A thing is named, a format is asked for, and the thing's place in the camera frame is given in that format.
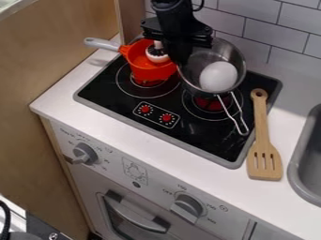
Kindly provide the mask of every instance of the toy stove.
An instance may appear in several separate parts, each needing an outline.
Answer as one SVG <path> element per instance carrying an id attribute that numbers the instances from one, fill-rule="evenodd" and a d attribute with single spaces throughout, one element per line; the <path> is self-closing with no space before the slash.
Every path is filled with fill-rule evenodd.
<path id="1" fill-rule="evenodd" d="M 250 92 L 267 91 L 268 108 L 282 88 L 278 80 L 248 72 L 234 92 L 251 134 L 241 136 L 220 102 L 192 96 L 181 86 L 178 74 L 155 84 L 137 83 L 127 61 L 119 56 L 82 87 L 75 100 L 119 121 L 207 158 L 224 167 L 238 168 L 252 144 L 253 108 Z M 235 102 L 224 97 L 228 111 L 239 119 Z"/>

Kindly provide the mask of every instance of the wooden spatula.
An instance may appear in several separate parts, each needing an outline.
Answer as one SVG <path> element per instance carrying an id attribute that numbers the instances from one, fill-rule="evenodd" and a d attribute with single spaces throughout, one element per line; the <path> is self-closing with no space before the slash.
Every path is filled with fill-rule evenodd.
<path id="1" fill-rule="evenodd" d="M 254 104 L 256 141 L 248 154 L 248 175 L 251 179 L 279 181 L 283 176 L 283 166 L 280 154 L 269 142 L 268 93 L 257 88 L 251 91 L 251 98 Z"/>

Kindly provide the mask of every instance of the white egg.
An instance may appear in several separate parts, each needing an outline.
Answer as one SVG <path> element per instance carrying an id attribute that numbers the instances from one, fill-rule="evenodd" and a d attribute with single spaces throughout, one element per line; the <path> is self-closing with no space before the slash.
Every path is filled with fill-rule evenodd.
<path id="1" fill-rule="evenodd" d="M 201 72 L 200 85 L 207 92 L 221 92 L 237 82 L 237 69 L 230 63 L 219 61 L 206 66 Z"/>

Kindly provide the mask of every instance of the sink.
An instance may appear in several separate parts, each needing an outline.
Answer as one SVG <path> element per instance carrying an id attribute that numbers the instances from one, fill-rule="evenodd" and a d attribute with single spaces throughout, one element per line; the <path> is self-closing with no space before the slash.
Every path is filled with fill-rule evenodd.
<path id="1" fill-rule="evenodd" d="M 312 108 L 287 168 L 293 190 L 321 207 L 321 104 Z"/>

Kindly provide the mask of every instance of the black cord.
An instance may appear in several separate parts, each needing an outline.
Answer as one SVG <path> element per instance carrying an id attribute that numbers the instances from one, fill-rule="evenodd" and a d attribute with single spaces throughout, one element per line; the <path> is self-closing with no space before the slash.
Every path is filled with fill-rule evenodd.
<path id="1" fill-rule="evenodd" d="M 11 222 L 10 209 L 2 201 L 0 201 L 0 207 L 2 207 L 2 209 L 4 209 L 4 212 L 5 212 L 5 225 L 4 225 L 2 232 L 0 233 L 0 240 L 8 240 L 9 239 L 10 222 Z"/>
<path id="2" fill-rule="evenodd" d="M 205 2 L 205 0 L 202 0 L 201 5 L 197 9 L 193 9 L 193 11 L 202 10 L 202 8 L 204 7 L 204 2 Z"/>

